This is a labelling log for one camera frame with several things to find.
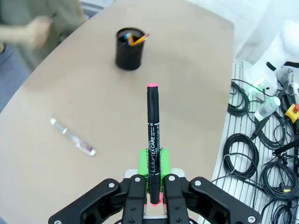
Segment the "plastic bottle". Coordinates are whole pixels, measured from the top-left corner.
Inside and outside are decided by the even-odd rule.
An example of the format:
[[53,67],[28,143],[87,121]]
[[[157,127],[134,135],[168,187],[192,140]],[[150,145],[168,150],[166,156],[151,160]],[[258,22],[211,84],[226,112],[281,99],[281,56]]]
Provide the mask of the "plastic bottle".
[[280,106],[280,100],[278,97],[271,97],[265,101],[254,113],[255,118],[258,121],[265,119],[276,111]]

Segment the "green gripper pad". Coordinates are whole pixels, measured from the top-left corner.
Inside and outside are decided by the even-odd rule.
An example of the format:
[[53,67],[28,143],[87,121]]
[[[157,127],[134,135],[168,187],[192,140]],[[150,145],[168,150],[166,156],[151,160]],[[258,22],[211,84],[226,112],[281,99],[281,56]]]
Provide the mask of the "green gripper pad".
[[[139,167],[138,174],[143,175],[147,183],[149,181],[149,170],[148,170],[148,149],[140,150],[139,158]],[[160,161],[161,161],[161,192],[163,192],[163,178],[171,173],[170,160],[169,160],[169,151],[166,148],[161,148],[160,152]]]

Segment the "ribbed metal surface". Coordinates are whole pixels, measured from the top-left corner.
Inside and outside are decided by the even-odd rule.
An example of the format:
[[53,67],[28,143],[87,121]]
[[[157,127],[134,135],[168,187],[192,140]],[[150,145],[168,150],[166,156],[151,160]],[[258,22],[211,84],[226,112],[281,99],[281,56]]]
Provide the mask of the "ribbed metal surface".
[[[233,62],[233,74],[232,74],[232,78],[237,78],[237,79],[243,79],[242,77],[242,62],[238,61],[238,60],[234,60]],[[232,105],[239,105],[241,103],[241,95],[240,94],[236,94],[236,95],[230,95],[230,99],[229,99],[230,104]],[[258,108],[258,104],[257,102],[253,102],[250,104],[250,111],[255,111]],[[273,138],[273,130],[275,129],[275,127],[277,127],[279,125],[279,122],[276,118],[273,118],[273,116],[271,116],[270,120],[267,122],[266,126],[263,129],[263,132],[265,133],[265,135],[270,139],[274,141]],[[243,133],[249,137],[251,137],[252,133],[255,130],[255,125],[253,122],[250,121],[250,119],[248,118],[247,115],[242,116],[242,117],[235,117],[233,115],[230,115],[229,113],[227,113],[226,115],[226,121],[225,121],[225,126],[223,129],[223,134],[222,134],[222,140],[221,140],[221,146],[220,146],[220,150],[219,150],[219,155],[218,155],[218,159],[217,159],[217,163],[215,166],[215,171],[214,171],[214,175],[213,175],[213,180],[225,175],[228,175],[222,165],[223,162],[223,146],[226,142],[226,139],[231,136],[234,133]],[[277,139],[281,138],[281,133],[282,133],[282,129],[278,128],[277,129]],[[259,155],[260,155],[260,162],[258,165],[258,181],[259,181],[259,176],[261,174],[261,171],[263,169],[263,165],[265,163],[267,163],[268,161],[270,161],[273,156],[272,156],[272,151],[267,149],[259,140],[259,138],[257,137],[254,140],[254,143],[259,151]],[[239,152],[239,153],[243,153],[245,155],[248,155],[250,158],[252,157],[251,153],[249,152],[248,146],[244,145],[243,143],[235,143],[232,148],[231,148],[231,152]],[[233,165],[235,166],[235,168],[241,172],[244,172],[250,165],[250,161],[245,158],[244,156],[241,155],[232,155],[231,156],[231,160]],[[293,164],[292,164],[292,160],[288,161],[289,164],[288,166],[290,166],[292,168]],[[256,174],[251,178],[252,180],[256,179]],[[279,184],[281,183],[281,178],[278,175],[278,171],[274,170],[273,172],[271,172],[270,175],[270,183],[273,187],[278,187]],[[254,187],[253,186],[249,186],[246,183],[243,183],[242,181],[239,181],[235,178],[232,177],[226,177],[223,179],[220,179],[218,181],[215,181],[214,184],[216,184],[218,187],[220,187],[221,189],[223,189],[224,191],[228,192],[230,195],[234,196],[235,198],[237,198],[238,200],[240,200],[241,202],[247,204],[248,206],[252,207],[252,203],[253,203],[253,197],[254,197]],[[257,210],[258,212],[262,212],[263,207],[266,205],[266,203],[268,203],[271,199],[268,198],[263,192],[257,190],[257,194],[256,194],[256,204],[254,209]],[[278,207],[279,205],[281,205],[282,202],[278,202],[275,204],[275,206],[273,207],[273,205],[269,206],[264,214],[262,223],[263,224],[269,224],[271,223],[271,213],[272,213],[272,209]],[[200,224],[208,224],[209,222],[204,220],[203,218],[199,219],[199,223]]]

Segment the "pink marker tip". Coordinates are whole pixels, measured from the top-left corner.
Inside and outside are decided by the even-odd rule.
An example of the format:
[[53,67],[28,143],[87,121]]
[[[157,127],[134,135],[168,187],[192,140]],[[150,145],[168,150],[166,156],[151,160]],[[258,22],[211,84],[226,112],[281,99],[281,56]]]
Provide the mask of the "pink marker tip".
[[149,83],[148,87],[158,87],[158,83]]

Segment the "black pencil cup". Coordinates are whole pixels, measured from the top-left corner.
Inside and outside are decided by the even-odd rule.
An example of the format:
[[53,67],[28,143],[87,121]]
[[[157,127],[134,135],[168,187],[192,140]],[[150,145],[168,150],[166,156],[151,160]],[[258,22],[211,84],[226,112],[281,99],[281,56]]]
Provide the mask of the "black pencil cup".
[[123,28],[116,33],[116,58],[115,63],[124,70],[136,70],[141,65],[144,41],[136,46],[128,45],[125,35],[131,33],[134,41],[143,37],[145,33],[136,28]]

